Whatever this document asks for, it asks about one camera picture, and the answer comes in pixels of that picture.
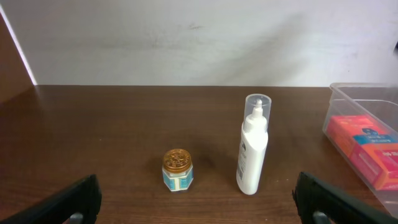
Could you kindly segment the small gold-lidded balm jar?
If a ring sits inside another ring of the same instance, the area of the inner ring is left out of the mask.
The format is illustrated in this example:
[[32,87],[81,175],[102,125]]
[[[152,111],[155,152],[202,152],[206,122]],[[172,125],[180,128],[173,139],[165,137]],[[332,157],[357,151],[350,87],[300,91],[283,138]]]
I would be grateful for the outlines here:
[[171,149],[162,160],[164,184],[171,192],[188,190],[193,182],[193,163],[190,153],[184,149]]

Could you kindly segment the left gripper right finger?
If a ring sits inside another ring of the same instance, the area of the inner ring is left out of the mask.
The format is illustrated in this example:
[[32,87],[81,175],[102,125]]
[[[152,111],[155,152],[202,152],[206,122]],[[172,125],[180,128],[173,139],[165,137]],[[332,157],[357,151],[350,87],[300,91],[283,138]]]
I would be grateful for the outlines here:
[[298,175],[293,200],[303,224],[397,224],[383,213],[308,172]]

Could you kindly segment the white spray bottle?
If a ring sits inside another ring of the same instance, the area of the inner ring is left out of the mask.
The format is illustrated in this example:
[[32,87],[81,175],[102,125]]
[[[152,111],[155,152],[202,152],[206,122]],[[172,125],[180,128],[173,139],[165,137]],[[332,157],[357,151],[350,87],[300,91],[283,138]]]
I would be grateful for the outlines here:
[[271,99],[263,94],[246,97],[236,171],[238,187],[246,195],[254,195],[259,186],[269,141],[271,104]]

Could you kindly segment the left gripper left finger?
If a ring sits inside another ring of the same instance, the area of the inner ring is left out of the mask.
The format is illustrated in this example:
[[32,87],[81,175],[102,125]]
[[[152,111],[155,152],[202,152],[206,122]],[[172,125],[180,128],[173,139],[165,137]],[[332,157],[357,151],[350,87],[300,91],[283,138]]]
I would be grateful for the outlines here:
[[102,194],[97,176],[88,175],[39,203],[1,221],[1,224],[63,223],[74,214],[81,222],[94,224]]

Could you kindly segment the clear plastic container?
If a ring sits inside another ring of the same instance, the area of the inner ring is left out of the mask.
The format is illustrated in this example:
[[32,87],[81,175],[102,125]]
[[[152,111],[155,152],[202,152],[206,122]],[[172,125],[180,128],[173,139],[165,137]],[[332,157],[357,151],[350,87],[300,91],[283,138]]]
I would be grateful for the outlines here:
[[326,137],[397,216],[397,85],[332,83]]

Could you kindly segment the orange medicine box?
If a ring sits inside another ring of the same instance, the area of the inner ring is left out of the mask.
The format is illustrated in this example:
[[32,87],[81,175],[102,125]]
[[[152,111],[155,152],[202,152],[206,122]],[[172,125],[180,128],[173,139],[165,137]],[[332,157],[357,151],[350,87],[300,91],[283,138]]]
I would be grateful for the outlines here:
[[397,137],[368,115],[334,115],[326,133],[376,190],[397,190]]

